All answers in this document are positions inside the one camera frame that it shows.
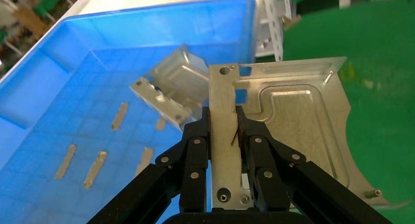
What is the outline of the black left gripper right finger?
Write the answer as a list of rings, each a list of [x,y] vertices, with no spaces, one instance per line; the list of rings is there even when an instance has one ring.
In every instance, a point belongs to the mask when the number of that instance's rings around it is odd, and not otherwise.
[[[389,220],[236,107],[255,218],[267,224],[387,224]]]

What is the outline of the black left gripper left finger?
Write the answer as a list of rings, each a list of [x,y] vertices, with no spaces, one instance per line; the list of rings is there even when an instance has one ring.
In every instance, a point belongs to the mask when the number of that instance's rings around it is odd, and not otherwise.
[[[184,127],[182,139],[148,164],[90,220],[91,224],[155,224],[179,196],[179,213],[165,224],[182,224],[185,214],[207,210],[210,113]]]

